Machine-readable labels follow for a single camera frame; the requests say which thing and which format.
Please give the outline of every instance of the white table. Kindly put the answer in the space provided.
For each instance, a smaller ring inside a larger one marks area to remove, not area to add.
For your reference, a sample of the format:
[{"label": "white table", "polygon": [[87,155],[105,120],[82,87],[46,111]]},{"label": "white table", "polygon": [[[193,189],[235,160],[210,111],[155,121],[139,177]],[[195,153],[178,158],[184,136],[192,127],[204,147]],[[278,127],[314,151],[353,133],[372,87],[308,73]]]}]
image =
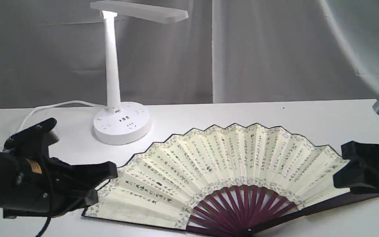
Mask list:
[{"label": "white table", "polygon": [[[373,112],[373,103],[374,100],[344,100],[149,106],[152,130],[141,140],[123,146],[106,145],[95,139],[91,130],[95,108],[49,109],[35,114],[26,126],[49,117],[56,118],[55,132],[60,141],[50,146],[50,155],[72,165],[105,161],[122,165],[132,154],[146,150],[152,142],[164,141],[172,133],[182,134],[193,127],[205,129],[212,124],[225,127],[235,122],[244,126],[256,122],[264,126],[282,125],[289,132],[307,136],[316,145],[330,144],[340,152],[340,145],[351,140],[379,143],[379,116]],[[15,133],[28,111],[0,110],[0,145]],[[45,236],[185,236],[183,233],[86,219],[80,216],[81,212],[78,210],[53,219]],[[0,209],[0,236],[33,237],[44,222],[44,218],[4,220]],[[266,230],[262,236],[379,236],[379,198],[299,218]]]}]

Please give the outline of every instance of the black cable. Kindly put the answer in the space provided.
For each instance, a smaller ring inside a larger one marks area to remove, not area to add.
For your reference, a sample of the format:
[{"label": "black cable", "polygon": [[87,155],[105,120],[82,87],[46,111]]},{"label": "black cable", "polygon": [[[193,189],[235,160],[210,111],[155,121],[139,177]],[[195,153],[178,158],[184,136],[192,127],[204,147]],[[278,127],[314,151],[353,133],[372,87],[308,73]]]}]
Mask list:
[{"label": "black cable", "polygon": [[53,196],[54,196],[54,185],[52,183],[51,174],[49,173],[49,169],[46,165],[44,157],[39,154],[39,158],[41,161],[43,171],[45,172],[46,178],[48,179],[48,183],[49,183],[49,211],[48,211],[48,217],[46,219],[46,222],[43,225],[43,228],[36,235],[36,237],[41,237],[43,235],[43,233],[45,233],[45,231],[47,230],[47,228],[51,222],[51,219],[52,219],[52,213],[53,213],[52,209],[54,207],[54,198],[53,198]]}]

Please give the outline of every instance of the white cable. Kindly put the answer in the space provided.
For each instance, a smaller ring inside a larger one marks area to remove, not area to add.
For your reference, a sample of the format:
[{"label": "white cable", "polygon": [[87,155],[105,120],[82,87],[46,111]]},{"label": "white cable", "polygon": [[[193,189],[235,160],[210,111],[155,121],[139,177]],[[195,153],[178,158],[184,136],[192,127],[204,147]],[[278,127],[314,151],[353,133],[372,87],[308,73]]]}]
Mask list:
[{"label": "white cable", "polygon": [[22,122],[21,125],[18,127],[17,132],[20,132],[20,131],[23,129],[23,126],[24,126],[24,124],[26,123],[26,121],[27,121],[27,120],[32,116],[32,114],[34,114],[35,112],[40,111],[40,110],[49,109],[49,108],[58,107],[58,106],[61,106],[61,105],[73,104],[73,103],[78,103],[78,104],[83,104],[83,105],[88,105],[88,106],[93,106],[93,107],[107,108],[107,106],[105,106],[105,105],[93,104],[93,103],[89,103],[89,102],[82,101],[82,100],[71,100],[71,101],[62,102],[62,103],[58,103],[58,104],[54,104],[54,105],[43,105],[43,106],[38,106],[38,107],[34,108],[32,111],[30,111],[30,113],[24,118],[23,122]]}]

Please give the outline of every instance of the folding fan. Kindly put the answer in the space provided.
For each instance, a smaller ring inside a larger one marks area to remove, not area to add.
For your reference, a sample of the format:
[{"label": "folding fan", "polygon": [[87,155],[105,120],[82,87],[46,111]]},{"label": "folding fan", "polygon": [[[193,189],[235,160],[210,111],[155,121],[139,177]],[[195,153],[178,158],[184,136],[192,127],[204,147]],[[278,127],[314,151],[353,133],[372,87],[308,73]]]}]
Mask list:
[{"label": "folding fan", "polygon": [[192,129],[135,154],[83,215],[240,236],[349,192],[332,179],[347,162],[280,126]]}]

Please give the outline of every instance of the desk lamp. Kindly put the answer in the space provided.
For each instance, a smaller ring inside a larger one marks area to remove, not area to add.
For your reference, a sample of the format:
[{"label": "desk lamp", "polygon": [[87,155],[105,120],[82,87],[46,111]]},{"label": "desk lamp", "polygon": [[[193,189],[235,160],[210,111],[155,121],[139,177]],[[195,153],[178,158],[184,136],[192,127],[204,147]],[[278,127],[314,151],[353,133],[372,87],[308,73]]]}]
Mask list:
[{"label": "desk lamp", "polygon": [[121,102],[114,18],[121,14],[170,24],[188,18],[188,12],[110,0],[90,3],[90,7],[101,11],[106,50],[107,108],[94,117],[94,131],[99,140],[106,144],[127,144],[146,135],[152,123],[147,107],[136,102]]}]

